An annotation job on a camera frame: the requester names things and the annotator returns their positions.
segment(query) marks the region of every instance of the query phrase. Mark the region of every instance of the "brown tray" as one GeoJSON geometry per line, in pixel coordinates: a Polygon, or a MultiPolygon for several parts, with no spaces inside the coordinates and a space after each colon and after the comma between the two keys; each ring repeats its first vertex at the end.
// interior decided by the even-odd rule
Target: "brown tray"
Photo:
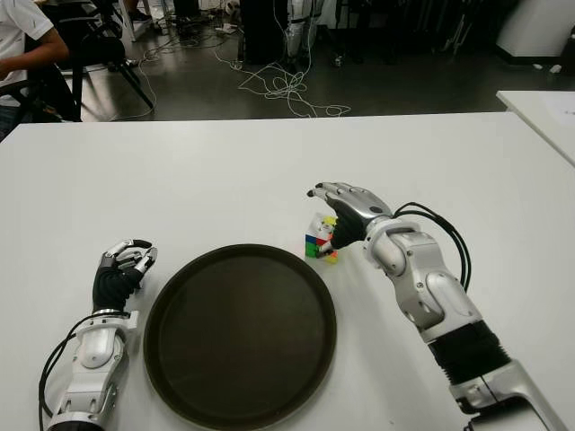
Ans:
{"type": "Polygon", "coordinates": [[[146,325],[150,380],[176,413],[204,427],[247,430],[289,415],[332,361],[333,302],[301,259],[242,244],[182,268],[146,325]]]}

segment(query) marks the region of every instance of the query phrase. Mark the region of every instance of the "tangled cable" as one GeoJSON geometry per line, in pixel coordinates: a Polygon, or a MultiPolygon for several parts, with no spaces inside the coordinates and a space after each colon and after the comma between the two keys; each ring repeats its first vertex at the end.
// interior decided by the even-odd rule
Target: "tangled cable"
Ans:
{"type": "MultiPolygon", "coordinates": [[[[281,24],[278,21],[278,17],[276,15],[275,9],[275,2],[272,2],[273,7],[273,15],[278,25],[279,29],[283,33],[284,36],[284,44],[283,44],[283,54],[282,57],[286,55],[288,40],[287,35],[284,29],[281,27],[281,24]]],[[[270,63],[264,66],[257,72],[249,72],[246,70],[242,70],[241,64],[237,61],[230,61],[221,58],[217,51],[214,49],[214,55],[216,56],[217,60],[222,63],[227,63],[232,70],[237,72],[242,72],[248,75],[248,78],[243,81],[241,84],[238,85],[238,90],[244,90],[247,92],[251,92],[253,94],[257,94],[258,96],[263,96],[265,99],[274,100],[274,99],[284,99],[287,101],[287,107],[289,110],[300,118],[313,118],[319,117],[318,110],[324,110],[325,115],[328,117],[340,117],[342,115],[347,114],[351,111],[349,106],[339,105],[339,104],[331,104],[331,105],[317,105],[313,104],[304,99],[302,95],[304,92],[307,91],[307,85],[304,84],[304,78],[309,72],[312,67],[312,49],[311,49],[311,34],[312,32],[309,31],[307,33],[307,47],[308,47],[308,63],[307,68],[304,72],[296,72],[295,74],[290,74],[282,65],[277,62],[270,63]],[[279,75],[275,75],[271,77],[271,82],[268,82],[269,78],[261,76],[266,72],[272,73],[279,73],[279,75]],[[248,84],[251,84],[254,80],[259,81],[264,88],[264,91],[257,91],[253,88],[249,87],[248,84]],[[301,113],[294,109],[293,103],[302,103],[305,105],[309,112],[301,113]]]]}

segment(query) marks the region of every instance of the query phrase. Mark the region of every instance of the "robotic arm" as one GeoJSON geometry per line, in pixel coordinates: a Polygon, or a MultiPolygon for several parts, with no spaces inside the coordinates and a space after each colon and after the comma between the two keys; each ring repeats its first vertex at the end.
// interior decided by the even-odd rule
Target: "robotic arm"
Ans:
{"type": "Polygon", "coordinates": [[[338,216],[319,257],[363,241],[366,258],[392,280],[402,313],[444,369],[459,408],[478,415],[467,430],[567,431],[526,370],[503,350],[431,236],[393,218],[366,189],[324,182],[307,195],[325,200],[338,216]]]}
{"type": "Polygon", "coordinates": [[[124,306],[156,257],[157,249],[142,240],[120,242],[102,254],[93,284],[93,314],[75,329],[80,346],[74,354],[72,381],[49,431],[104,429],[128,361],[126,336],[137,326],[138,312],[124,313],[124,306]]]}

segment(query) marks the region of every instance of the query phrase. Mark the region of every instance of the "white table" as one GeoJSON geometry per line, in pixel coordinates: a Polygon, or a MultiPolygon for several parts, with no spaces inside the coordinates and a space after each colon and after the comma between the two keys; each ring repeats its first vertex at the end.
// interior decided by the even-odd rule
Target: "white table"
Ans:
{"type": "MultiPolygon", "coordinates": [[[[472,253],[471,297],[575,428],[575,171],[514,114],[490,113],[19,126],[0,145],[3,429],[37,428],[40,369],[90,311],[95,266],[111,244],[143,238],[159,249],[129,303],[143,331],[160,289],[206,251],[259,242],[303,256],[312,216],[329,211],[305,196],[319,180],[447,216],[472,253]]],[[[458,274],[455,247],[421,224],[458,274]]],[[[270,429],[461,429],[447,379],[360,245],[335,266],[310,264],[336,307],[334,363],[303,410],[270,429]]],[[[69,357],[50,384],[52,406],[69,357]]],[[[139,343],[114,422],[110,430],[197,429],[155,394],[139,343]]]]}
{"type": "Polygon", "coordinates": [[[575,92],[497,92],[509,110],[575,167],[575,92]]]}

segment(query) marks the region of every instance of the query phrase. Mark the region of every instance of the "black equipment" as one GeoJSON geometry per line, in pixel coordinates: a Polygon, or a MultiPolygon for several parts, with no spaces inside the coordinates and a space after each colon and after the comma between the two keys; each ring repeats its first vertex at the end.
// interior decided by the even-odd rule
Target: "black equipment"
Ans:
{"type": "Polygon", "coordinates": [[[288,1],[242,0],[240,6],[245,61],[265,65],[280,60],[285,47],[284,30],[288,25],[288,1]]]}

